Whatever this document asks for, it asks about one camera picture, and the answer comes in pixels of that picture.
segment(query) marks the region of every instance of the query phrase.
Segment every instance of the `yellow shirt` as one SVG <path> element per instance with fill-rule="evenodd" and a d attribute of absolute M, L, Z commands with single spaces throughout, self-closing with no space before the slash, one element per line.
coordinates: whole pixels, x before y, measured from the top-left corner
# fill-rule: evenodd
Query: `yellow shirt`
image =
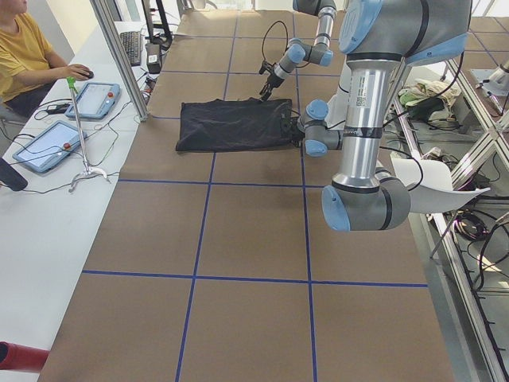
<path fill-rule="evenodd" d="M 4 102 L 42 86 L 24 85 L 13 76 L 25 70 L 50 69 L 45 55 L 53 51 L 32 16 L 19 14 L 15 20 L 18 33 L 0 29 L 0 98 Z"/>

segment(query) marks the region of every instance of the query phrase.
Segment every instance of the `metal pole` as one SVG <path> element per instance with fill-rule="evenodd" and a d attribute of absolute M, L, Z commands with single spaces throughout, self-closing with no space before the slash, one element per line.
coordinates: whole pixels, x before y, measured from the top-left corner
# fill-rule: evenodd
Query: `metal pole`
<path fill-rule="evenodd" d="M 119 33 L 115 28 L 115 22 L 111 16 L 111 12 L 107 6 L 106 0 L 90 0 L 92 8 L 95 12 L 95 17 L 103 31 L 106 43 L 110 48 L 111 55 L 119 68 L 120 76 L 126 85 L 127 93 L 129 93 L 130 100 L 132 101 L 140 120 L 145 121 L 149 112 L 147 111 L 145 100 L 142 93 L 138 88 L 138 83 L 134 78 L 133 71 L 130 68 L 129 60 L 127 59 L 126 52 L 122 47 Z"/>
<path fill-rule="evenodd" d="M 81 145 L 81 153 L 83 155 L 83 164 L 85 167 L 85 171 L 88 173 L 90 171 L 90 166 L 88 165 L 88 156 L 87 156 L 87 147 L 85 146 L 85 137 L 83 135 L 83 128 L 81 127 L 81 117 L 78 112 L 78 103 L 76 102 L 76 91 L 74 88 L 74 79 L 68 79 L 69 90 L 71 91 L 71 99 L 72 105 L 74 106 L 74 118 L 76 119 L 76 125 L 78 126 L 78 135 L 80 137 L 80 145 Z"/>

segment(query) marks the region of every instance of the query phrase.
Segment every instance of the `brown mat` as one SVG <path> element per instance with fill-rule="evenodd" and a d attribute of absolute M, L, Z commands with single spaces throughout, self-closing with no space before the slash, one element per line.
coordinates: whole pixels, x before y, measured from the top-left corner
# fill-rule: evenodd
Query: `brown mat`
<path fill-rule="evenodd" d="M 324 222 L 339 152 L 174 151 L 181 102 L 257 94 L 260 37 L 278 19 L 293 37 L 294 18 L 313 38 L 305 15 L 185 15 L 195 37 L 170 50 L 40 382 L 453 381 L 409 225 Z M 274 98 L 297 109 L 336 91 L 339 72 L 305 69 Z"/>

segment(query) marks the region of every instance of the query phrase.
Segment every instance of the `tripod stand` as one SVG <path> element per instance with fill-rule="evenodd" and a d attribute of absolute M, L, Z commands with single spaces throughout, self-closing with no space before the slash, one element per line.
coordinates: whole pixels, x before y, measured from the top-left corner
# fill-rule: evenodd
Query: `tripod stand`
<path fill-rule="evenodd" d="M 81 173 L 78 173 L 71 182 L 71 188 L 69 189 L 69 192 L 72 193 L 78 184 L 79 181 L 82 181 L 84 179 L 91 179 L 93 177 L 96 177 L 98 175 L 104 177 L 110 182 L 108 179 L 108 176 L 106 174 L 106 171 L 98 168 L 98 167 L 92 167 L 90 166 L 90 163 L 88 162 L 87 158 L 87 148 L 85 147 L 85 137 L 83 134 L 83 128 L 81 127 L 81 119 L 80 119 L 80 113 L 78 112 L 78 103 L 76 102 L 76 93 L 77 90 L 74 86 L 74 83 L 76 80 L 73 77 L 67 78 L 67 83 L 69 85 L 69 90 L 71 91 L 71 98 L 72 98 L 72 105 L 74 106 L 74 115 L 76 118 L 76 125 L 78 126 L 78 134 L 80 136 L 80 144 L 81 144 L 81 150 L 83 152 L 83 164 L 84 164 L 84 170 Z"/>

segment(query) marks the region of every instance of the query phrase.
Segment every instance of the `desk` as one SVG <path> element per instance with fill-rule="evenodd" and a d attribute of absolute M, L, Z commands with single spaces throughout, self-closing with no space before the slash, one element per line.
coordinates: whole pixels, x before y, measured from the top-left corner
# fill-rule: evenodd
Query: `desk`
<path fill-rule="evenodd" d="M 119 24 L 119 31 L 139 28 L 139 23 Z M 89 66 L 95 73 L 93 81 L 113 82 L 123 87 L 100 28 L 91 34 L 73 62 Z M 136 78 L 142 73 L 140 68 L 134 68 Z M 59 80 L 45 101 L 69 96 L 67 82 Z M 127 93 L 121 92 L 111 113 L 103 121 L 83 122 L 84 129 L 90 134 L 96 125 L 111 118 L 128 101 Z M 58 119 L 67 120 L 63 115 L 53 115 L 41 121 L 31 118 L 22 132 L 36 135 Z M 132 105 L 115 119 L 112 126 L 119 138 L 100 165 L 108 173 L 120 170 L 136 134 L 138 118 Z M 100 160 L 113 139 L 115 134 L 107 127 L 87 139 L 90 161 Z M 12 154 L 17 149 L 18 145 L 11 145 L 4 159 L 14 162 Z M 72 154 L 43 175 L 20 165 L 14 168 L 28 180 L 27 189 L 44 191 L 69 183 L 83 170 L 83 163 L 79 156 Z M 117 176 L 110 176 L 110 181 L 108 183 L 103 178 L 81 181 L 73 194 L 68 192 L 68 187 L 45 195 L 0 189 L 2 341 L 51 348 Z M 36 379 L 34 374 L 0 372 L 1 382 L 32 382 Z"/>

